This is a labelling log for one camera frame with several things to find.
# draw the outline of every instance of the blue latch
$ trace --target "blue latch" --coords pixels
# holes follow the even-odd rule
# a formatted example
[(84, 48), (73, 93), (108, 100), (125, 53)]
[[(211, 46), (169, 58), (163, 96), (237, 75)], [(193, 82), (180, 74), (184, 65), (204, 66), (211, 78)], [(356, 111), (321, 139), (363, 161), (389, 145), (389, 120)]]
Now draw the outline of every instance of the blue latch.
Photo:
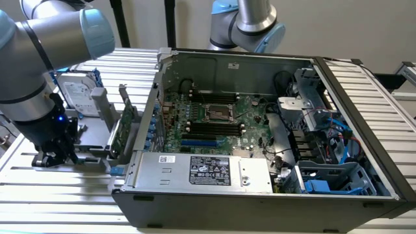
[(100, 71), (97, 69), (93, 69), (92, 73), (93, 73), (95, 78), (96, 78), (97, 87), (103, 88), (104, 85), (103, 85), (103, 81), (101, 81), (101, 73), (100, 73)]
[(345, 129), (345, 130), (351, 130), (351, 128), (345, 125), (345, 124), (343, 124), (340, 121), (337, 121), (336, 119), (331, 119), (331, 118), (328, 118), (327, 119), (329, 122), (331, 122), (331, 120), (332, 120), (332, 123), (335, 123), (337, 126), (340, 126), (343, 129)]
[(123, 176), (124, 167), (112, 167), (109, 171), (111, 176)]
[(311, 179), (305, 182), (307, 192), (309, 194), (337, 194), (337, 195), (360, 195), (363, 188), (355, 188), (349, 191), (331, 191), (325, 180)]

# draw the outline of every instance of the white slatted surface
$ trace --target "white slatted surface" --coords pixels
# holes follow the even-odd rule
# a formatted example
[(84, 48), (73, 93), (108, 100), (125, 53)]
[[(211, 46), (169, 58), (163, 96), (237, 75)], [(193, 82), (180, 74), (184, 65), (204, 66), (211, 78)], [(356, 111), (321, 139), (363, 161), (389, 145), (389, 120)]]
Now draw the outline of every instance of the white slatted surface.
[[(89, 70), (97, 66), (103, 73), (107, 88), (117, 87), (119, 80), (123, 79), (129, 87), (129, 95), (136, 95), (144, 100), (148, 92), (143, 89), (149, 89), (151, 76), (156, 72), (153, 66), (149, 65), (149, 63), (156, 63), (155, 58), (156, 51), (117, 49), (113, 54), (100, 58), (99, 61), (107, 61), (105, 63), (87, 62), (83, 69)], [(369, 85), (361, 86), (361, 88), (375, 90)], [(137, 102), (136, 105), (144, 105), (144, 102)], [(365, 114), (372, 121), (384, 117), (395, 122), (400, 117), (395, 113), (381, 116), (375, 113), (377, 112)], [(381, 136), (388, 136), (387, 140), (389, 141), (389, 135), (384, 132), (396, 131), (380, 130), (379, 132)], [(35, 153), (32, 144), (20, 135), (8, 152), (0, 158), (0, 233), (224, 233), (165, 229), (137, 230), (129, 225), (109, 195), (107, 189), (109, 175), (104, 173), (37, 172), (31, 167)], [(391, 154), (400, 165), (413, 167), (416, 160), (412, 155), (403, 152)], [(409, 170), (407, 173), (411, 174), (412, 169), (403, 168), (403, 171), (407, 170)], [(416, 177), (409, 178), (408, 181), (416, 187)], [(116, 180), (116, 186), (121, 183), (123, 178), (120, 177)], [(405, 213), (393, 220), (376, 219), (349, 233), (415, 234), (416, 211)]]
[(144, 111), (148, 95), (153, 83), (155, 66), (157, 64), (157, 50), (117, 48), (113, 53), (97, 60), (81, 63), (76, 69), (101, 73), (103, 85), (108, 92), (108, 101), (115, 103), (117, 110), (124, 110), (119, 94), (119, 85), (127, 85), (127, 92), (132, 104), (139, 111)]
[[(137, 230), (129, 225), (109, 195), (109, 175), (37, 172), (29, 166), (35, 152), (32, 144), (20, 135), (0, 158), (0, 233), (224, 233)], [(416, 211), (407, 212), (393, 220), (372, 220), (349, 233), (415, 234)]]
[[(327, 64), (399, 170), (416, 189), (416, 123), (413, 118), (363, 68), (337, 61), (328, 61)], [(416, 219), (407, 218), (401, 221), (416, 223)]]

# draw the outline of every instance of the white wall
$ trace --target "white wall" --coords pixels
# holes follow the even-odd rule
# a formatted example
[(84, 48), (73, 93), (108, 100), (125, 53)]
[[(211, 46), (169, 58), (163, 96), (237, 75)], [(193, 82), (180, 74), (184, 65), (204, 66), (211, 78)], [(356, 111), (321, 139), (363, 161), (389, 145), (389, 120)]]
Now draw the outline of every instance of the white wall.
[[(213, 0), (177, 0), (177, 47), (204, 49), (209, 39)], [(359, 58), (376, 72), (392, 72), (400, 61), (416, 61), (416, 0), (271, 0), (287, 24), (276, 53)], [(108, 0), (95, 0), (115, 34)], [(133, 47), (167, 46), (163, 0), (123, 0)], [(0, 0), (0, 9), (23, 20), (19, 0)]]

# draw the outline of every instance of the black cable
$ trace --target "black cable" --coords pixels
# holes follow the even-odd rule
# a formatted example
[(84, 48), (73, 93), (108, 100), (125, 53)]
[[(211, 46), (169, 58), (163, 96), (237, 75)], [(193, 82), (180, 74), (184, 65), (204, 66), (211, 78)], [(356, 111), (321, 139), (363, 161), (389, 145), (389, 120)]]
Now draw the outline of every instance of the black cable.
[(287, 74), (291, 75), (292, 83), (295, 83), (295, 75), (293, 75), (291, 72), (285, 71), (285, 70), (279, 71), (279, 72), (275, 74), (275, 77), (273, 77), (273, 86), (275, 86), (275, 91), (276, 91), (277, 94), (279, 94), (279, 91), (277, 91), (277, 86), (276, 86), (276, 78), (277, 78), (277, 76), (279, 76), (280, 74), (283, 74), (283, 73), (287, 73)]
[(292, 150), (292, 148), (288, 148), (288, 149), (280, 150), (280, 151), (277, 151), (277, 152), (271, 152), (271, 151), (268, 151), (268, 150), (267, 150), (267, 145), (268, 145), (268, 143), (271, 142), (272, 138), (273, 138), (273, 137), (271, 137), (269, 140), (267, 141), (267, 143), (263, 144), (263, 149), (264, 149), (265, 152), (268, 152), (269, 154), (276, 155), (276, 154), (283, 153), (284, 151)]
[(12, 133), (12, 131), (8, 129), (8, 127), (5, 127), (3, 124), (0, 124), (0, 126), (1, 126), (3, 128), (7, 129), (7, 131), (11, 133), (11, 135), (12, 135), (15, 138), (17, 138), (16, 135)]
[(284, 126), (285, 126), (287, 131), (291, 132), (291, 128), (289, 128), (289, 126), (288, 126), (288, 124), (287, 124), (287, 122), (285, 122), (285, 120), (284, 120), (283, 113), (281, 113), (281, 110), (280, 110), (280, 106), (279, 106), (277, 103), (269, 102), (269, 103), (264, 106), (264, 114), (267, 113), (267, 107), (268, 107), (269, 104), (273, 104), (275, 106), (277, 106), (277, 108), (276, 108), (277, 111), (275, 111), (275, 113), (279, 115), (279, 118), (280, 118), (280, 120), (281, 120), (281, 123), (283, 123)]
[(184, 78), (184, 79), (181, 79), (180, 85), (179, 85), (179, 88), (177, 88), (177, 92), (179, 92), (179, 93), (181, 93), (183, 82), (187, 81), (187, 80), (191, 81), (191, 82), (193, 83), (193, 79), (192, 79), (192, 78)]

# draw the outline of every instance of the cable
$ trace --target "cable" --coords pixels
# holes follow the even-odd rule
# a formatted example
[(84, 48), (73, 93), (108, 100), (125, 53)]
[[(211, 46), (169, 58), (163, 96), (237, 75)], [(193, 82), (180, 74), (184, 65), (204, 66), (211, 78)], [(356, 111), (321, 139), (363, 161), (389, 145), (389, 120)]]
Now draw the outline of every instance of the cable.
[(281, 154), (284, 151), (288, 151), (288, 150), (292, 150), (292, 148), (288, 148), (288, 149), (280, 150), (280, 151), (279, 151), (279, 152), (276, 152), (275, 154)]
[(267, 143), (263, 144), (264, 151), (268, 152), (269, 154), (273, 154), (273, 153), (275, 153), (275, 152), (271, 152), (271, 151), (267, 150), (268, 143), (271, 142), (272, 139), (273, 139), (273, 137), (271, 137), (271, 138), (268, 139)]
[(351, 130), (351, 128), (343, 124), (340, 121), (337, 121), (336, 119), (331, 119), (331, 121), (337, 125), (340, 126), (344, 130)]
[[(329, 155), (328, 147), (329, 147), (329, 144), (331, 144), (331, 140), (332, 140), (333, 138), (344, 139), (343, 136), (332, 136), (332, 137), (328, 138), (328, 140), (327, 140), (327, 155)], [(357, 145), (359, 145), (359, 155), (361, 155), (363, 147), (361, 147), (360, 140), (356, 139), (355, 137), (352, 137), (351, 140), (355, 141), (355, 142), (357, 143)]]
[(279, 118), (280, 118), (280, 120), (281, 120), (281, 123), (283, 123), (284, 126), (285, 126), (287, 131), (291, 132), (291, 128), (289, 128), (289, 126), (287, 125), (287, 122), (285, 122), (285, 120), (284, 120), (283, 113), (281, 113), (281, 110), (280, 110), (280, 106), (279, 106), (277, 103), (269, 102), (269, 103), (264, 106), (264, 114), (267, 113), (267, 107), (268, 107), (269, 105), (277, 106), (277, 109), (276, 109), (277, 111), (275, 111), (275, 108), (273, 108), (273, 111), (275, 111), (275, 113), (279, 115)]
[(11, 133), (11, 135), (12, 135), (15, 138), (17, 138), (16, 135), (12, 133), (12, 131), (8, 129), (8, 127), (5, 127), (3, 124), (0, 124), (0, 126), (1, 126), (3, 128), (7, 129), (7, 131)]
[(348, 145), (345, 145), (345, 147), (344, 147), (344, 155), (343, 155), (343, 158), (341, 158), (339, 164), (344, 164), (347, 157), (348, 157)]
[(281, 73), (288, 73), (288, 74), (291, 75), (292, 83), (295, 83), (295, 75), (293, 75), (291, 72), (285, 71), (285, 70), (279, 71), (279, 72), (275, 74), (275, 77), (273, 77), (273, 86), (275, 86), (275, 91), (276, 91), (276, 93), (277, 93), (276, 78), (277, 78), (277, 76), (279, 76)]
[(179, 88), (177, 88), (177, 92), (179, 92), (179, 93), (181, 93), (183, 82), (187, 81), (187, 80), (191, 81), (191, 82), (193, 83), (193, 79), (192, 79), (192, 78), (184, 78), (184, 79), (181, 79), (180, 85), (179, 85)]
[(311, 114), (312, 112), (315, 112), (315, 111), (317, 111), (317, 110), (327, 110), (327, 111), (329, 112), (331, 123), (329, 123), (329, 127), (328, 127), (328, 129), (329, 129), (328, 136), (331, 136), (331, 134), (332, 134), (332, 129), (335, 129), (335, 128), (332, 128), (332, 120), (333, 120), (333, 119), (332, 119), (332, 111), (331, 111), (329, 109), (317, 106), (316, 108), (313, 108), (311, 111), (307, 112), (307, 114), (301, 117), (300, 121), (301, 121), (303, 119), (305, 119), (305, 116), (307, 116), (308, 114)]

